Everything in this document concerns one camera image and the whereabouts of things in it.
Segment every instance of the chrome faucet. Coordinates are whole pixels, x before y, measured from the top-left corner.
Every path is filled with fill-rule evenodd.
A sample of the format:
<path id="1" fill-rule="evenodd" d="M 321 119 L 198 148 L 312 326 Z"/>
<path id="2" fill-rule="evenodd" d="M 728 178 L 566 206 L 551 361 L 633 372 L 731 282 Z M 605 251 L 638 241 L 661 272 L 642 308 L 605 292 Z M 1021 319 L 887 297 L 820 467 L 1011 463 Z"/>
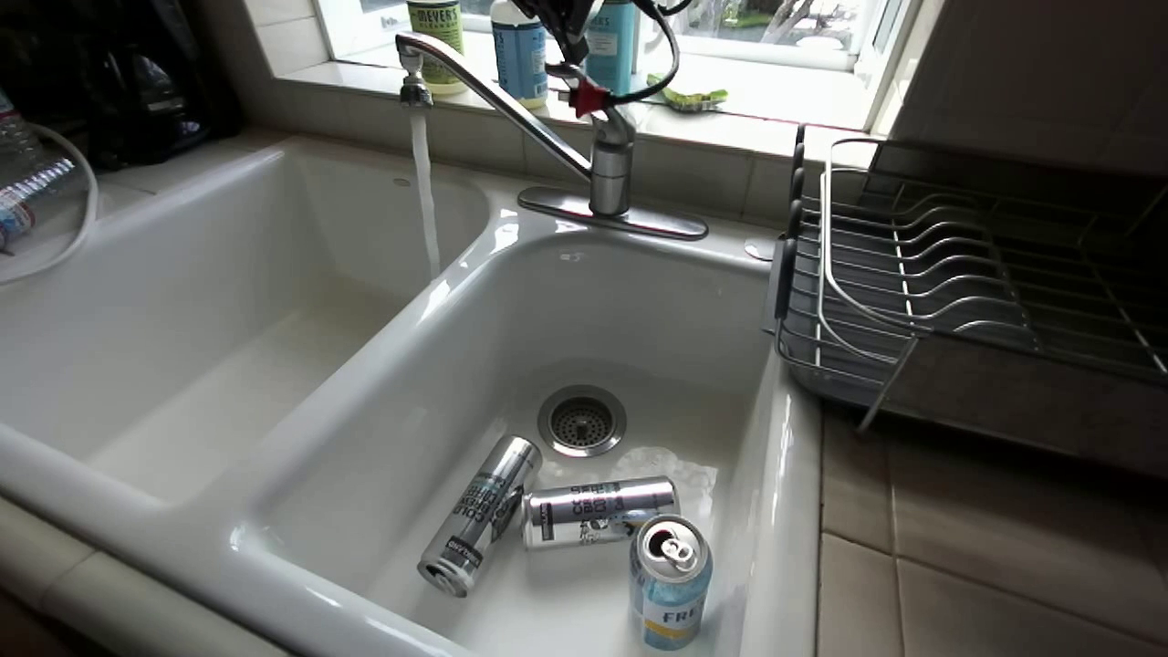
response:
<path id="1" fill-rule="evenodd" d="M 562 159 L 573 176 L 580 176 L 593 191 L 586 197 L 573 191 L 533 186 L 520 195 L 520 206 L 531 212 L 652 237 L 704 237 L 704 221 L 658 214 L 627 206 L 627 176 L 633 176 L 633 143 L 636 128 L 627 117 L 602 97 L 600 89 L 577 66 L 554 66 L 551 72 L 571 78 L 583 96 L 583 111 L 593 117 L 593 159 L 577 152 L 566 140 L 558 140 L 538 112 L 531 112 L 520 97 L 512 97 L 500 84 L 481 80 L 448 43 L 426 34 L 397 34 L 397 62 L 406 70 L 403 101 L 432 107 L 432 92 L 422 80 L 422 60 L 438 60 L 448 72 L 456 72 L 478 97 L 512 117 L 531 140 L 538 140 L 554 159 Z"/>

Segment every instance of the dish rack tray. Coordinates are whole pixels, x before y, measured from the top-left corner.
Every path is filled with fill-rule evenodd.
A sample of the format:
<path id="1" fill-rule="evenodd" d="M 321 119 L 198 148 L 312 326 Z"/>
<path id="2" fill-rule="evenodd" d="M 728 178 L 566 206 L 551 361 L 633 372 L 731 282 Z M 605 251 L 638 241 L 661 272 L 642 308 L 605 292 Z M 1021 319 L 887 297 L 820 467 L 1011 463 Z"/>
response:
<path id="1" fill-rule="evenodd" d="M 840 168 L 874 148 L 869 168 Z M 791 156 L 773 342 L 808 389 L 1168 479 L 1166 178 L 844 140 Z"/>

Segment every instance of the dish rack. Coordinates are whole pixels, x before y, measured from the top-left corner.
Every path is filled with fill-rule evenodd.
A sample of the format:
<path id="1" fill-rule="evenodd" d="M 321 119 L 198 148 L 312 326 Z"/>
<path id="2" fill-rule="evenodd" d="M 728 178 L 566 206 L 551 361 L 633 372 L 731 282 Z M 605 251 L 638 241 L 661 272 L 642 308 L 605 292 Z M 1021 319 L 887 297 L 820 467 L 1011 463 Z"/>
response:
<path id="1" fill-rule="evenodd" d="M 899 411 L 1168 479 L 1166 178 L 874 140 L 808 171 L 801 133 L 773 258 L 801 388 L 860 428 Z"/>

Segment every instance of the running water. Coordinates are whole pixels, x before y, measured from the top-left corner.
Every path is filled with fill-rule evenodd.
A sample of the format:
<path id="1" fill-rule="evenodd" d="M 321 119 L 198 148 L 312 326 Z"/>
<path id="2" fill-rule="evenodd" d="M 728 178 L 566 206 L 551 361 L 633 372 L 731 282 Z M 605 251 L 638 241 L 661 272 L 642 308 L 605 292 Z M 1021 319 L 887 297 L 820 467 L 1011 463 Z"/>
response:
<path id="1" fill-rule="evenodd" d="M 432 184 L 426 111 L 416 111 L 410 117 L 410 128 L 412 128 L 412 171 L 416 171 L 416 206 L 422 212 L 426 262 L 432 262 L 432 277 L 438 277 L 443 251 L 438 251 L 438 214 L 433 214 L 433 184 Z"/>

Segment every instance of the metal drain strainer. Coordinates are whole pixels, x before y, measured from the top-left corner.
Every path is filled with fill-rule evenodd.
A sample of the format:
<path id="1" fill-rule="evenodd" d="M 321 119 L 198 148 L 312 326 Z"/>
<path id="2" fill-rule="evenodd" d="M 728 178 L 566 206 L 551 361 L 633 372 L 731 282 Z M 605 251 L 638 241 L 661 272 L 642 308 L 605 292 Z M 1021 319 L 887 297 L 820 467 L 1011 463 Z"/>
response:
<path id="1" fill-rule="evenodd" d="M 624 408 L 600 388 L 562 388 L 540 404 L 540 433 L 562 455 L 600 455 L 621 444 Z"/>

